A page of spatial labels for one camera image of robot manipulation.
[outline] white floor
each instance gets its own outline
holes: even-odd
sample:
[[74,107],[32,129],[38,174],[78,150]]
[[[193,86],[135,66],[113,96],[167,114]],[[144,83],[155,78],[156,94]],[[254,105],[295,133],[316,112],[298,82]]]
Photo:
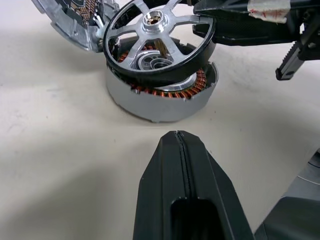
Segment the white floor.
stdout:
[[0,13],[1,240],[131,239],[140,177],[170,130],[203,140],[254,231],[320,146],[319,62],[275,77],[290,44],[218,45],[207,106],[154,124],[116,106],[104,55],[71,45],[30,0]]

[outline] metal disc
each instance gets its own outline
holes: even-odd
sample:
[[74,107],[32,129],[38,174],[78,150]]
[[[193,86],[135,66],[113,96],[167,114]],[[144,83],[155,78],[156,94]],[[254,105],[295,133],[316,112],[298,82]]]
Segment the metal disc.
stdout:
[[[133,0],[125,5],[110,21],[103,40],[103,51],[107,64],[116,71],[141,81],[148,82],[152,87],[163,87],[179,83],[199,68],[206,65],[215,49],[212,42],[214,35],[214,19],[198,15],[175,16],[172,9],[181,0],[169,0],[163,8],[149,9],[148,2]],[[136,24],[128,23],[142,13]],[[192,51],[183,51],[170,37],[176,26],[193,24],[208,25],[208,32],[202,43]],[[123,62],[117,61],[114,50],[117,39],[121,35],[136,33],[138,38]],[[167,58],[173,59],[172,64],[156,64],[154,69],[135,69],[136,57],[142,48],[150,42],[161,42],[165,46]]]

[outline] gray surface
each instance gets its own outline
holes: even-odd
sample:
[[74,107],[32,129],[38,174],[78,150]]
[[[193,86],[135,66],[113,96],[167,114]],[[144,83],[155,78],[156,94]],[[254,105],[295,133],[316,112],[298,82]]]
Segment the gray surface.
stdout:
[[[310,163],[315,165],[320,163],[318,154],[312,157]],[[320,168],[308,163],[284,196],[320,201]]]

